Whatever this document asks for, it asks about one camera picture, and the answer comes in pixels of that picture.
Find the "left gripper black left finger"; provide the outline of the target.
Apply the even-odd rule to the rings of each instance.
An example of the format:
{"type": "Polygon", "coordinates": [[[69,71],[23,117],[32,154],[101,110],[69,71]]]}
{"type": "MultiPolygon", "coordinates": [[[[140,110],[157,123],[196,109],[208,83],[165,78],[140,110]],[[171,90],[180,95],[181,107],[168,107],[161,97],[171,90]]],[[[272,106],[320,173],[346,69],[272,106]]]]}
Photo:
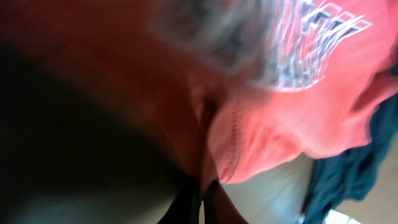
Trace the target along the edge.
{"type": "Polygon", "coordinates": [[[196,179],[185,179],[165,215],[158,224],[199,224],[201,207],[200,184],[196,179]]]}

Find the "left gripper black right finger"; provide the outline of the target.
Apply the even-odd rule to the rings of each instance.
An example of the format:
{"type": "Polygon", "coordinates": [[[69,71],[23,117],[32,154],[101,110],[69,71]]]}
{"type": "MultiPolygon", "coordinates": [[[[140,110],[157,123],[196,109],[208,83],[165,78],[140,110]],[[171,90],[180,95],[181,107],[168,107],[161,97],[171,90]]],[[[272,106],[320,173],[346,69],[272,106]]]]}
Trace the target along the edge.
{"type": "Polygon", "coordinates": [[[205,224],[248,224],[217,180],[206,191],[204,211],[205,224]]]}

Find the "orange printed t-shirt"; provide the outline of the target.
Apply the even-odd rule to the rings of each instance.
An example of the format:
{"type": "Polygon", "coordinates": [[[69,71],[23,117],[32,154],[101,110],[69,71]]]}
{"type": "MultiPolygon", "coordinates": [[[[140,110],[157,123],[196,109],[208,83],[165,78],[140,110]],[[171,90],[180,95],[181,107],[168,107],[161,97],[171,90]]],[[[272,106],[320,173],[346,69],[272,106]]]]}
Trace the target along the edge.
{"type": "Polygon", "coordinates": [[[202,189],[368,143],[396,34],[396,1],[1,2],[4,38],[149,122],[202,189]]]}

